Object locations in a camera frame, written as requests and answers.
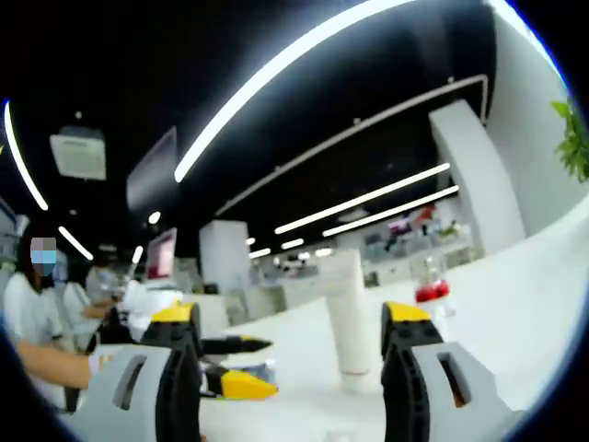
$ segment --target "green plant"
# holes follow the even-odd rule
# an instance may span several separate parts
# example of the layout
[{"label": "green plant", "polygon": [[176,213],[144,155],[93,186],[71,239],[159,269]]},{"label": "green plant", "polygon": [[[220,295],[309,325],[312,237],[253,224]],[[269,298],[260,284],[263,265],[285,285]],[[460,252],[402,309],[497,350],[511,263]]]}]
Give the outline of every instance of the green plant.
[{"label": "green plant", "polygon": [[571,99],[566,103],[552,101],[552,107],[565,119],[564,140],[557,147],[560,161],[579,182],[589,180],[589,138],[583,124],[583,118],[575,109]]}]

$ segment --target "plant leaf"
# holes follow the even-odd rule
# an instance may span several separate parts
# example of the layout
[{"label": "plant leaf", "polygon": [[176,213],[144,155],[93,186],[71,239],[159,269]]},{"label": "plant leaf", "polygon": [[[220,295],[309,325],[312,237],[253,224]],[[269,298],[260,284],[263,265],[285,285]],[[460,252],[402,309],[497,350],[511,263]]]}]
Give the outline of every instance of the plant leaf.
[{"label": "plant leaf", "polygon": [[569,105],[567,103],[552,101],[550,104],[552,104],[552,107],[562,118],[569,118],[569,115],[571,115],[571,111],[569,110]]}]

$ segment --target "white pillar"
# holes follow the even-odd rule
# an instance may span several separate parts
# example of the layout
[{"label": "white pillar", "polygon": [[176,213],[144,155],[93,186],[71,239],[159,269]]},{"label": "white pillar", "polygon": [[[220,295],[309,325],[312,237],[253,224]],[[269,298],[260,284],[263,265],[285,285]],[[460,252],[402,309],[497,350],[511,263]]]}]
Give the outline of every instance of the white pillar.
[{"label": "white pillar", "polygon": [[514,189],[485,128],[460,100],[430,113],[433,139],[450,163],[475,245],[486,254],[525,238]]},{"label": "white pillar", "polygon": [[199,232],[202,279],[215,283],[222,294],[249,285],[248,225],[242,221],[214,220]]},{"label": "white pillar", "polygon": [[371,339],[367,330],[364,279],[358,250],[344,250],[321,259],[329,319],[341,373],[348,392],[370,389]]}]

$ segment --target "ceiling vent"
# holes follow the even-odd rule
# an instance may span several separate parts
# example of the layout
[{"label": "ceiling vent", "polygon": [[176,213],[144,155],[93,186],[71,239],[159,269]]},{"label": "ceiling vent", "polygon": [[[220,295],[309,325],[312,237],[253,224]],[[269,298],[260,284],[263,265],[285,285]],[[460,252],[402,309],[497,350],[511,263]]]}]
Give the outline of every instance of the ceiling vent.
[{"label": "ceiling vent", "polygon": [[107,178],[106,153],[102,139],[54,134],[49,141],[57,169],[62,176],[83,180]]},{"label": "ceiling vent", "polygon": [[358,207],[357,209],[340,216],[338,218],[338,221],[340,221],[341,223],[351,223],[352,221],[357,221],[361,218],[364,218],[367,215],[368,212],[366,212],[362,207]]}]

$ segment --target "computer monitor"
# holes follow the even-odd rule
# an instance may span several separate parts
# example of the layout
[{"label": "computer monitor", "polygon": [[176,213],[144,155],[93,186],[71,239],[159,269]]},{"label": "computer monitor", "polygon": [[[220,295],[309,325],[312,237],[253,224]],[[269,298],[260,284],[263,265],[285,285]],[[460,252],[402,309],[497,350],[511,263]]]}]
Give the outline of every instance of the computer monitor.
[{"label": "computer monitor", "polygon": [[145,263],[145,281],[172,278],[177,232],[175,227],[171,228],[149,243]]}]

